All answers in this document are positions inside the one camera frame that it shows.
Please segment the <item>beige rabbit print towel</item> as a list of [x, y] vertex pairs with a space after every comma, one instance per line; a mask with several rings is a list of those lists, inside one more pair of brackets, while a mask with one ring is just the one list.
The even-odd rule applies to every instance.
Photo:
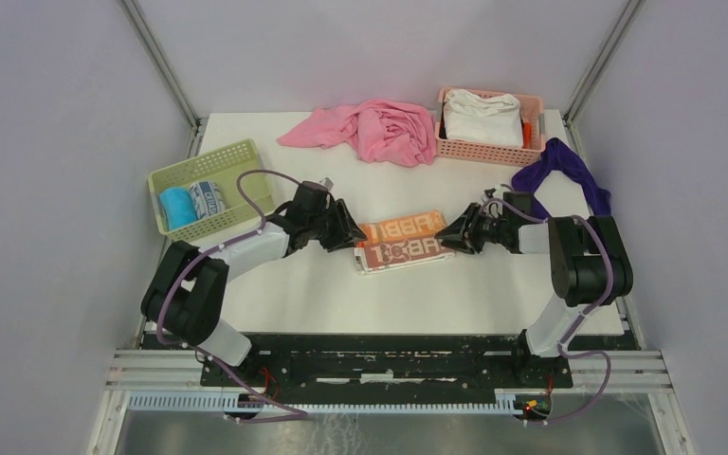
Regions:
[[355, 265], [362, 274], [375, 274], [454, 258], [436, 234], [446, 227], [438, 210], [365, 223], [359, 226], [367, 239], [354, 248]]

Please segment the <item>blue white patterned cloth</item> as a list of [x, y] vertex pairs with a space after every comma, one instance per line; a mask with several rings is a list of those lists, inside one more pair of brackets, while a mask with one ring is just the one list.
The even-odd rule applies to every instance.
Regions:
[[215, 182], [198, 181], [189, 186], [197, 220], [209, 218], [227, 209], [222, 193]]

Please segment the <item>green plastic basket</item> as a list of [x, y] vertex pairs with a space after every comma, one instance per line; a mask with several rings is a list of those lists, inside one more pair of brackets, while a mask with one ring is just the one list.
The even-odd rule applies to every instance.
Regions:
[[274, 209], [253, 140], [245, 139], [148, 176], [155, 221], [169, 240], [194, 242]]

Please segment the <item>blue towel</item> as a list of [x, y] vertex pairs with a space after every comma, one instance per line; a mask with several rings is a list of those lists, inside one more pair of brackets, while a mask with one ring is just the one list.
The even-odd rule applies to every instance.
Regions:
[[198, 220], [195, 206], [188, 190], [172, 187], [158, 195], [167, 220], [167, 230], [173, 231]]

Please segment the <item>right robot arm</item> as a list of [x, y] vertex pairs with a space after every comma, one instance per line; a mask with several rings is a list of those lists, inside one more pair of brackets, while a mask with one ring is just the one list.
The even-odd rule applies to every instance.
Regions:
[[569, 357], [582, 324], [601, 306], [627, 295], [633, 271], [615, 219], [610, 215], [544, 218], [533, 213], [534, 197], [487, 191], [436, 233], [442, 246], [469, 255], [487, 244], [512, 254], [545, 254], [553, 295], [540, 316], [520, 335], [509, 362], [512, 379], [533, 387], [548, 372], [545, 359]]

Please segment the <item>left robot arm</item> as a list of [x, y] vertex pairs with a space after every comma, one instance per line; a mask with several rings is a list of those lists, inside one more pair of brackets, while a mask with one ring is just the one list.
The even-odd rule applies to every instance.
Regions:
[[140, 303], [145, 318], [221, 360], [226, 376], [240, 386], [258, 378], [261, 362], [250, 353], [251, 340], [221, 318], [228, 283], [312, 241], [335, 252], [367, 239], [344, 200], [316, 182], [299, 183], [293, 198], [263, 221], [261, 227], [206, 250], [185, 241], [172, 243]]

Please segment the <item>purple cloth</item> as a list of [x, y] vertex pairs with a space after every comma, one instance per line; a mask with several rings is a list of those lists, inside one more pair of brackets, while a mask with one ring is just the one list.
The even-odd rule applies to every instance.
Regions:
[[563, 173], [581, 188], [584, 199], [594, 215], [611, 215], [610, 191], [598, 185], [585, 162], [557, 137], [547, 140], [545, 150], [537, 161], [523, 167], [512, 176], [511, 187], [515, 191], [534, 194], [554, 171]]

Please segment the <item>pink towel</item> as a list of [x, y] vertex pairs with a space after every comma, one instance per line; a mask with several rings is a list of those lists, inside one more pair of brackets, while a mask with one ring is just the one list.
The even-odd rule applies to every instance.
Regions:
[[277, 142], [285, 147], [321, 149], [346, 143], [361, 161], [408, 168], [430, 165], [437, 156], [428, 109], [383, 99], [317, 108]]

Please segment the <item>white folded towel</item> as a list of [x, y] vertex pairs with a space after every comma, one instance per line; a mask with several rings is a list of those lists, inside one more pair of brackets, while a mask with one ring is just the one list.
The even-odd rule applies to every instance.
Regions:
[[443, 102], [446, 137], [519, 148], [524, 145], [520, 107], [513, 95], [484, 98], [465, 89], [451, 89]]

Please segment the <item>pink plastic basket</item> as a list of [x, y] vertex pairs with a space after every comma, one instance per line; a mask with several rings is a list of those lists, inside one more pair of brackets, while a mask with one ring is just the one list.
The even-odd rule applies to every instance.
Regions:
[[[503, 165], [525, 167], [539, 159], [545, 150], [547, 138], [544, 131], [544, 102], [541, 98], [529, 95], [513, 95], [520, 100], [520, 116], [522, 121], [532, 126], [532, 142], [528, 149], [492, 146], [480, 143], [452, 140], [446, 137], [446, 125], [443, 119], [443, 102], [445, 94], [454, 87], [444, 87], [439, 93], [441, 107], [435, 122], [435, 134], [438, 154], [445, 157], [472, 161], [494, 162]], [[508, 93], [465, 89], [481, 97], [507, 95]]]

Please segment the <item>orange item in basket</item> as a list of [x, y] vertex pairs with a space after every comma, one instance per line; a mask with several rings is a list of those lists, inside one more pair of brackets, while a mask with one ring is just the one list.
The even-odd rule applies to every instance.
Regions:
[[523, 121], [522, 126], [522, 137], [523, 137], [523, 148], [528, 149], [532, 142], [533, 130], [530, 123]]

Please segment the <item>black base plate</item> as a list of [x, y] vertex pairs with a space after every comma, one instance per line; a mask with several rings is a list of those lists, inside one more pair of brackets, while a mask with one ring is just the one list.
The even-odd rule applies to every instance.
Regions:
[[287, 405], [487, 405], [500, 389], [573, 388], [574, 358], [534, 360], [515, 336], [250, 333], [234, 372]]

